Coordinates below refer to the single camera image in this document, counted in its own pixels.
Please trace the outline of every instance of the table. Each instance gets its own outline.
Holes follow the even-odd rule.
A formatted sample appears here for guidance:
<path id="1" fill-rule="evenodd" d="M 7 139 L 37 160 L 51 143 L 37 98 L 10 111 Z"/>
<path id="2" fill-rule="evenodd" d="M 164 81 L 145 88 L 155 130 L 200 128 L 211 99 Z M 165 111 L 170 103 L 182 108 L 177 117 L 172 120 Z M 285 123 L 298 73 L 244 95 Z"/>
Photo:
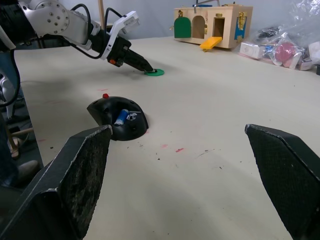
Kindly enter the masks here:
<path id="1" fill-rule="evenodd" d="M 85 240 L 290 240 L 244 129 L 281 129 L 319 155 L 320 78 L 171 37 L 133 40 L 131 49 L 165 75 L 71 47 L 16 52 L 44 165 L 68 137 L 97 126 L 86 108 L 103 93 L 147 115 L 144 136 L 110 143 Z"/>

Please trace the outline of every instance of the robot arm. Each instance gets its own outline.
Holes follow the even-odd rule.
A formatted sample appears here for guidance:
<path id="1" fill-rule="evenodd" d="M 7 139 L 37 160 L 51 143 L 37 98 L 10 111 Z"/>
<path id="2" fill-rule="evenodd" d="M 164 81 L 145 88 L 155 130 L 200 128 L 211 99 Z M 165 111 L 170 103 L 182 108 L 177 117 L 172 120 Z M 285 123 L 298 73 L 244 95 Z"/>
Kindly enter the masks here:
<path id="1" fill-rule="evenodd" d="M 87 16 L 66 9 L 54 0 L 32 0 L 29 4 L 17 0 L 5 0 L 0 3 L 0 52 L 7 52 L 17 45 L 32 42 L 50 36 L 57 41 L 65 41 L 70 46 L 93 59 L 102 59 L 117 67 L 126 63 L 140 71 L 155 72 L 148 61 L 131 51 L 131 43 L 118 36 L 122 31 L 128 33 L 139 25 L 139 17 L 135 11 L 121 16 L 109 32 L 91 20 L 87 7 Z M 98 56 L 91 56 L 84 50 L 94 50 Z"/>

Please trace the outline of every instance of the wooden toy house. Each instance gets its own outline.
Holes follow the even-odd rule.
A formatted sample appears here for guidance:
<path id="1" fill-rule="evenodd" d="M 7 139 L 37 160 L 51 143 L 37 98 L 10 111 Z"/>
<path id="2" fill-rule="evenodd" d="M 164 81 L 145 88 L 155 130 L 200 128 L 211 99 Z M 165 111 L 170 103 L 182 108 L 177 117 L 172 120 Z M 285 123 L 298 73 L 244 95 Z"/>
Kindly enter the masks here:
<path id="1" fill-rule="evenodd" d="M 252 12 L 252 6 L 238 4 L 175 8 L 174 39 L 199 44 L 204 51 L 234 48 L 249 35 Z"/>

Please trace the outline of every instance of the jeans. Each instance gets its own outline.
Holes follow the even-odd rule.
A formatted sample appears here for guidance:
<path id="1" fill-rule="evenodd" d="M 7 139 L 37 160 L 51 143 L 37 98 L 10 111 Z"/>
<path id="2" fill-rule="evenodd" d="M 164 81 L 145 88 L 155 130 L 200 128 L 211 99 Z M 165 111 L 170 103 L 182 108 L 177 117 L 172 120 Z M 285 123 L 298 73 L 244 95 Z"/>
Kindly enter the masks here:
<path id="1" fill-rule="evenodd" d="M 0 185 L 5 187 L 10 186 L 17 180 L 18 174 L 18 168 L 11 157 L 8 147 L 5 126 L 0 121 Z"/>
<path id="2" fill-rule="evenodd" d="M 10 53 L 0 53 L 0 73 L 5 74 L 16 87 L 17 74 Z M 10 186 L 18 178 L 18 168 L 8 147 L 8 137 L 4 123 L 0 121 L 0 185 Z"/>

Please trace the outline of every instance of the clear plastic bag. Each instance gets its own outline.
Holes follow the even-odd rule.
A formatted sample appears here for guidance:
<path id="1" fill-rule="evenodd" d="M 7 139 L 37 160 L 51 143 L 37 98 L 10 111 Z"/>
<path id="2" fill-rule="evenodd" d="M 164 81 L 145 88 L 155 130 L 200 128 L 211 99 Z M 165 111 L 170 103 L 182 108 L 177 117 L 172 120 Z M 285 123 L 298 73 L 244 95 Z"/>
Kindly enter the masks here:
<path id="1" fill-rule="evenodd" d="M 320 41 L 320 0 L 293 0 L 288 13 L 286 22 L 253 32 L 234 51 L 290 69 L 312 68 L 309 45 Z"/>

